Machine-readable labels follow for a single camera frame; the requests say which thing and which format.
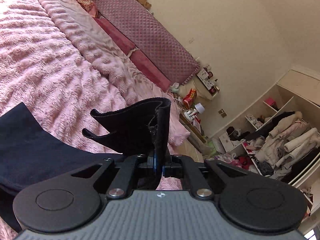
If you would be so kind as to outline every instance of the silver bolt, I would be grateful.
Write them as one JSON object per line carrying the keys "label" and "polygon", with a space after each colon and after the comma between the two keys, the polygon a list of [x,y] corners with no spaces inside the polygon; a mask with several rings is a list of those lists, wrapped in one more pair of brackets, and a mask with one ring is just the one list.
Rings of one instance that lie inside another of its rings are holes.
{"label": "silver bolt", "polygon": [[109,195],[113,197],[120,197],[124,194],[124,190],[120,188],[113,188],[109,191]]}
{"label": "silver bolt", "polygon": [[201,188],[197,190],[197,195],[199,197],[209,197],[212,194],[212,191],[207,188]]}

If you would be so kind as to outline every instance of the red snack bag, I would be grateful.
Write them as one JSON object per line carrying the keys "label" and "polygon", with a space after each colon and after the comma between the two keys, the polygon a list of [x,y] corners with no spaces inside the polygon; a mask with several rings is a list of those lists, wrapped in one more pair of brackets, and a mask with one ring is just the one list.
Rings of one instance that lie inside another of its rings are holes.
{"label": "red snack bag", "polygon": [[183,98],[183,104],[187,107],[187,109],[190,109],[190,107],[193,104],[193,101],[195,100],[197,96],[197,90],[196,89],[190,89],[189,94],[187,94],[184,98]]}

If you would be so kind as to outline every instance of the blanket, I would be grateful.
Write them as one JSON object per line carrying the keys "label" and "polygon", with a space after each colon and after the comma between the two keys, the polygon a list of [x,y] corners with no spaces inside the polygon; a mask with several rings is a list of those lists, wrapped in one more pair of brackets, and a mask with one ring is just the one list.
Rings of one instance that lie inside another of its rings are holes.
{"label": "blanket", "polygon": [[[90,117],[91,109],[107,112],[145,98],[170,98],[75,0],[0,0],[0,4],[0,116],[24,102],[40,125],[64,143],[112,153],[81,134],[84,127],[98,135],[107,133]],[[171,152],[188,135],[172,104]],[[179,187],[172,179],[160,185]],[[14,235],[4,223],[0,227],[1,239]]]}

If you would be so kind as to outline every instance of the stuffed toy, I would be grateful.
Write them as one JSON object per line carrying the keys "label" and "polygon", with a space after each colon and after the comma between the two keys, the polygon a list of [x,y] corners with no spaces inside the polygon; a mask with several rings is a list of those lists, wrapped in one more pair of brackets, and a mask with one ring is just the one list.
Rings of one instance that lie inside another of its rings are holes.
{"label": "stuffed toy", "polygon": [[138,1],[147,10],[151,8],[151,4],[148,3],[147,0],[136,0],[136,1]]}

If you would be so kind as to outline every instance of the white lamp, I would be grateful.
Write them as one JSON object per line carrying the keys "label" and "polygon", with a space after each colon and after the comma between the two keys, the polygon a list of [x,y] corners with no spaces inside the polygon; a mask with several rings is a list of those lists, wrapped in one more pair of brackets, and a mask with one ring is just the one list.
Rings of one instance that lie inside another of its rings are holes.
{"label": "white lamp", "polygon": [[183,114],[184,114],[185,118],[190,123],[192,123],[196,114],[198,114],[198,113],[202,114],[203,112],[204,112],[204,107],[199,103],[199,104],[195,105],[195,109],[190,109],[188,111],[185,111]]}

